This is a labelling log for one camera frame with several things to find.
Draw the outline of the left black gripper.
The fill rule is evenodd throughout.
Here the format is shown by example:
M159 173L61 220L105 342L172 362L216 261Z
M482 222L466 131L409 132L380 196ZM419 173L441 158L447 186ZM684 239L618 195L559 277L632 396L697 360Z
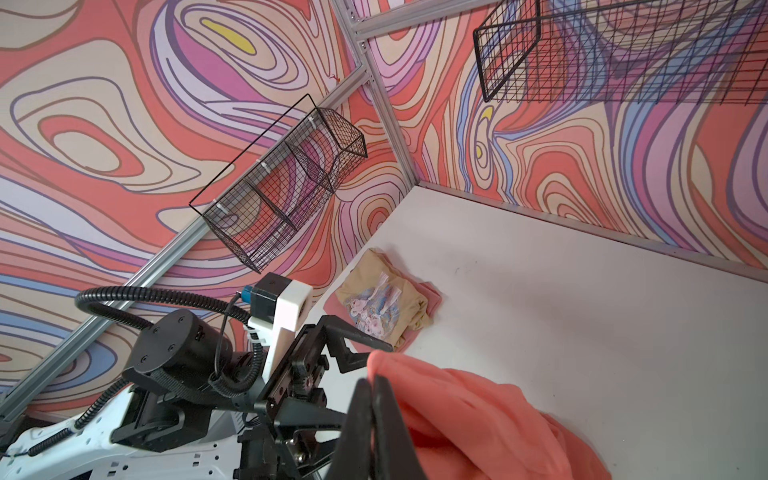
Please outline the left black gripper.
M370 352L355 352L352 343ZM324 315L299 332L253 409L243 415L235 479L319 479L335 449L320 432L340 431L346 414L328 409L320 382L329 369L327 347L341 374L360 370L377 350L392 353L389 343L360 331L338 316Z

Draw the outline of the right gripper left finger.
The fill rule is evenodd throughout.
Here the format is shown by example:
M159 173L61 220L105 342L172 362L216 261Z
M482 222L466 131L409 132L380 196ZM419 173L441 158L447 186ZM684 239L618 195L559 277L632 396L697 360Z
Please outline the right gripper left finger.
M372 388L359 380L325 480L366 480L371 472L373 434Z

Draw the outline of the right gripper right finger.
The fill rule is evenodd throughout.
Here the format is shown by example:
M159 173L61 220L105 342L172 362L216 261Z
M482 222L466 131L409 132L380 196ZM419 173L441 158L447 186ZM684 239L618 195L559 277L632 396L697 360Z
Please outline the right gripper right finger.
M426 480L391 383L376 376L373 386L374 479Z

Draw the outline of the coral orange t shirt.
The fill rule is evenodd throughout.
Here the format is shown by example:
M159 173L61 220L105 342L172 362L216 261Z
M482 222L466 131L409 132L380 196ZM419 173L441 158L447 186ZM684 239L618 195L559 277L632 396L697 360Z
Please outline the coral orange t shirt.
M430 479L608 479L597 453L513 384L376 351Z

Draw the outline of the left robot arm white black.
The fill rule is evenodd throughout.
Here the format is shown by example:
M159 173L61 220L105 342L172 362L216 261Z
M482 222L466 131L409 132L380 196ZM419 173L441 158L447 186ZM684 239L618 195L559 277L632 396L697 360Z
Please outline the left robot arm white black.
M339 431L320 381L331 363L361 369L386 351L381 333L334 315L302 321L306 284L268 275L229 301L146 287L98 287L76 306L134 328L137 341L118 377L82 414L22 433L1 453L5 479L77 479L100 465L131 472L142 454L207 478L311 479Z

